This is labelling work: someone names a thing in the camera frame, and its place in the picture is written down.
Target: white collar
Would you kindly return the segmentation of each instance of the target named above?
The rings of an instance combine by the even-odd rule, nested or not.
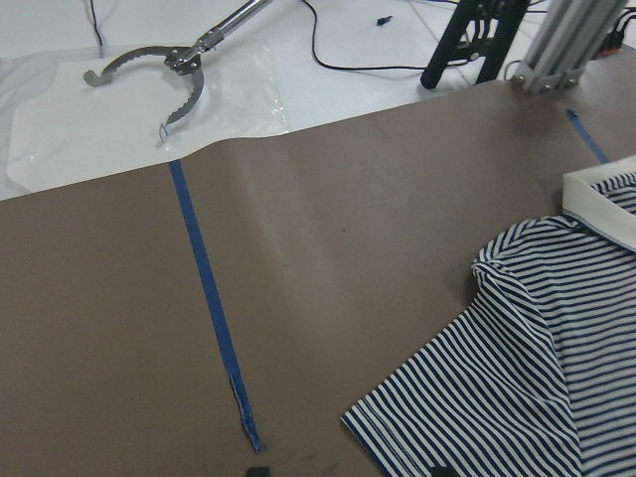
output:
[[[636,172],[636,156],[563,176],[563,213],[602,236],[636,251],[636,216],[603,197],[591,185]]]

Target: black metal bracket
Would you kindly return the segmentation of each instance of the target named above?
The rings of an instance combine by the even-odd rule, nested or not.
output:
[[[460,0],[420,82],[426,89],[437,87],[449,62],[472,62],[480,57],[486,61],[477,82],[494,80],[517,35],[530,0]],[[495,35],[489,33],[497,22]],[[468,25],[474,22],[475,34],[468,39]]]

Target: blue tape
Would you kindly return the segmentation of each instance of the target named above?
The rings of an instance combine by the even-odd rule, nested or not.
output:
[[[592,136],[589,135],[589,132],[587,132],[587,129],[585,129],[583,123],[580,122],[576,109],[568,109],[567,118],[569,119],[569,122],[572,123],[572,126],[574,126],[574,129],[576,129],[576,132],[581,137],[581,139],[585,141],[585,144],[587,144],[587,146],[594,153],[596,159],[598,159],[598,161],[602,164],[608,164],[610,162],[609,158],[605,155],[596,141],[594,141]]]
[[[221,297],[219,296],[219,290],[215,282],[214,274],[212,273],[212,266],[206,251],[206,245],[201,235],[201,229],[199,228],[199,222],[195,214],[194,206],[192,205],[192,199],[190,198],[190,192],[188,191],[188,183],[181,167],[181,161],[170,162],[170,173],[172,174],[172,180],[175,184],[177,196],[179,197],[179,204],[181,205],[181,213],[183,214],[183,220],[186,223],[186,229],[188,230],[188,236],[190,237],[190,245],[192,246],[192,252],[195,256],[197,268],[199,268],[199,276],[201,278],[201,284],[206,295],[206,301],[208,302],[208,309],[210,310],[210,317],[212,318],[212,324],[215,328],[215,334],[217,335],[217,342],[219,344],[219,350],[221,351],[221,358],[223,364],[230,376],[230,383],[232,390],[234,391],[235,398],[237,399],[238,409],[240,410],[240,418],[242,420],[242,426],[247,432],[247,436],[251,441],[251,445],[256,452],[262,450],[262,443],[258,437],[256,431],[256,423],[254,422],[253,415],[251,413],[251,405],[249,405],[249,399],[247,398],[247,391],[240,375],[239,360],[237,359],[237,353],[232,344],[232,337],[230,336],[230,329],[228,328],[228,322],[226,321],[226,314],[223,311],[221,304]]]

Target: brown table surface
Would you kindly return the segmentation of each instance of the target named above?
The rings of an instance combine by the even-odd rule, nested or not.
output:
[[[470,262],[636,153],[636,55],[183,160],[266,450],[221,363],[167,165],[0,203],[0,475],[373,476],[340,414],[450,322]]]

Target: striped sleeve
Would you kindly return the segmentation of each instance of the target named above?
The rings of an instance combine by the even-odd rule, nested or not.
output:
[[[470,307],[342,417],[386,475],[580,476],[567,386],[531,296],[474,267]]]

